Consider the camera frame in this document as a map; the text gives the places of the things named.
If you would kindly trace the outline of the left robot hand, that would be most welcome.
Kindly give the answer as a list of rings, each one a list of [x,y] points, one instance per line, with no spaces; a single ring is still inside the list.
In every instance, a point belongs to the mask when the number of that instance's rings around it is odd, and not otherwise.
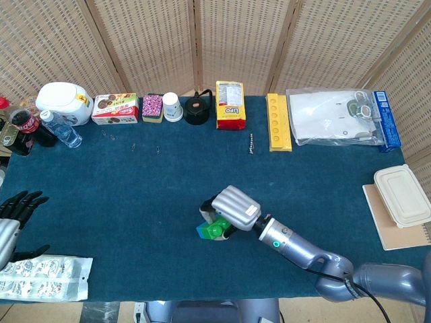
[[[16,244],[24,226],[33,212],[47,201],[48,197],[42,196],[42,191],[28,192],[24,190],[1,204],[1,270],[10,262],[36,258],[50,248],[49,245],[43,245],[34,251],[16,251]]]

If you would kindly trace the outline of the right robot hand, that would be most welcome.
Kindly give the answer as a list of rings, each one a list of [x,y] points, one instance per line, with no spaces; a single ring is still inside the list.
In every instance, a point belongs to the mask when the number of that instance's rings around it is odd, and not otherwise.
[[[251,231],[261,216],[260,204],[233,185],[203,202],[199,212],[205,223],[196,230],[201,239],[223,241],[235,231]]]

